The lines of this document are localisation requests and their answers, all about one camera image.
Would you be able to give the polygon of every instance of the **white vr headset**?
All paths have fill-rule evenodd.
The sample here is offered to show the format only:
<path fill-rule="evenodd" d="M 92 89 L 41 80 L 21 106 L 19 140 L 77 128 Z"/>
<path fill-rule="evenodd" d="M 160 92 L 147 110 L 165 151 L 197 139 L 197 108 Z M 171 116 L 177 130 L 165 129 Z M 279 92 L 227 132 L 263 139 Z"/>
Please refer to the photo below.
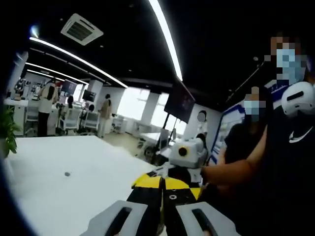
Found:
<path fill-rule="evenodd" d="M 315 87 L 308 82 L 291 85 L 282 95 L 282 108 L 288 117 L 295 117 L 298 112 L 315 115 Z"/>

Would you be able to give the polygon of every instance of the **television screen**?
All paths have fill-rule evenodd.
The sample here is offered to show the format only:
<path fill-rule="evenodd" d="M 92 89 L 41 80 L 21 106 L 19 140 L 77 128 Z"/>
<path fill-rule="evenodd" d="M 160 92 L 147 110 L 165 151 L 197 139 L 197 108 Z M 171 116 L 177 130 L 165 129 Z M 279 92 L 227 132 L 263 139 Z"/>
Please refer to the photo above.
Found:
<path fill-rule="evenodd" d="M 86 101 L 94 102 L 95 95 L 96 95 L 95 92 L 85 90 L 82 99 Z"/>
<path fill-rule="evenodd" d="M 186 86 L 178 80 L 173 85 L 164 111 L 188 123 L 194 104 L 194 97 Z"/>
<path fill-rule="evenodd" d="M 70 93 L 73 95 L 76 87 L 77 87 L 76 83 L 71 82 L 69 80 L 65 80 L 63 83 L 63 87 L 62 87 L 61 91 L 66 92 L 66 93 Z"/>

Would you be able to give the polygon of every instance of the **ceiling air conditioner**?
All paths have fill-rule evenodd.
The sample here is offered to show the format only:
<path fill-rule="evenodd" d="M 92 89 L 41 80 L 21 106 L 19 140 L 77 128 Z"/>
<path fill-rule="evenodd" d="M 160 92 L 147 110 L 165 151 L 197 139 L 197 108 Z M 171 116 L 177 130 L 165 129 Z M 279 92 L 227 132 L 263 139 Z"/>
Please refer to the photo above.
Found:
<path fill-rule="evenodd" d="M 82 16 L 74 13 L 64 25 L 61 33 L 81 45 L 87 45 L 104 33 Z"/>

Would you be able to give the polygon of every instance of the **green plant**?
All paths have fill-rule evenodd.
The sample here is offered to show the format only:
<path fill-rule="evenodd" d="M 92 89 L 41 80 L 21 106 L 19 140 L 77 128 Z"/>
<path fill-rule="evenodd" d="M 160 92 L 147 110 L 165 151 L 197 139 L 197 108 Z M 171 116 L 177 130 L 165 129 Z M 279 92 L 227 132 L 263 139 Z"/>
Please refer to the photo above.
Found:
<path fill-rule="evenodd" d="M 0 114 L 0 138 L 3 142 L 3 154 L 6 158 L 9 152 L 16 153 L 15 131 L 20 131 L 20 127 L 13 121 L 13 108 L 4 108 Z"/>

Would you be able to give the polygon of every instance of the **ceiling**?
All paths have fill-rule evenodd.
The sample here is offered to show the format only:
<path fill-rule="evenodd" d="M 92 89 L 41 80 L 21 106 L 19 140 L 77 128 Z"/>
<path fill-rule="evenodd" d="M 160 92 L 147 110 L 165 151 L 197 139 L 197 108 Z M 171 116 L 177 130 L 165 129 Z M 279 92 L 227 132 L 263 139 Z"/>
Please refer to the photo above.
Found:
<path fill-rule="evenodd" d="M 159 3 L 172 35 L 184 84 L 197 103 L 219 111 L 242 99 L 250 86 L 266 84 L 276 77 L 275 73 L 270 74 L 273 65 L 265 63 L 231 97 L 257 70 L 264 55 L 270 54 L 270 36 L 291 28 L 292 24 L 299 25 L 295 18 L 285 18 L 284 11 L 282 14 L 268 6 L 264 10 L 261 6 L 249 10 L 201 0 L 159 0 Z M 104 35 L 82 46 L 61 34 L 74 13 Z M 38 13 L 35 25 L 40 39 L 79 56 L 128 86 L 170 92 L 176 79 L 166 41 L 148 0 L 54 4 Z M 29 63 L 87 82 L 97 79 L 107 81 L 106 86 L 121 87 L 55 49 L 33 41 L 29 41 L 28 47 Z"/>

